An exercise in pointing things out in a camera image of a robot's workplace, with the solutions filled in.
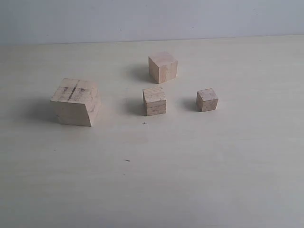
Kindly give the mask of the second largest wooden cube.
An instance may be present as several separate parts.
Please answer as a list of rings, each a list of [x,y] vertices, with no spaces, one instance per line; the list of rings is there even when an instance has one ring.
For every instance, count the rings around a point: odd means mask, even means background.
[[[175,79],[177,76],[178,61],[168,52],[158,52],[148,56],[149,75],[161,84]]]

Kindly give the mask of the smallest wooden cube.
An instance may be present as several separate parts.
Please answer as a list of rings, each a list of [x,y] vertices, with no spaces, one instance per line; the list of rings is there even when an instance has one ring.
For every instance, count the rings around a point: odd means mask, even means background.
[[[200,112],[212,111],[217,108],[218,97],[212,88],[199,90],[196,97],[196,105]]]

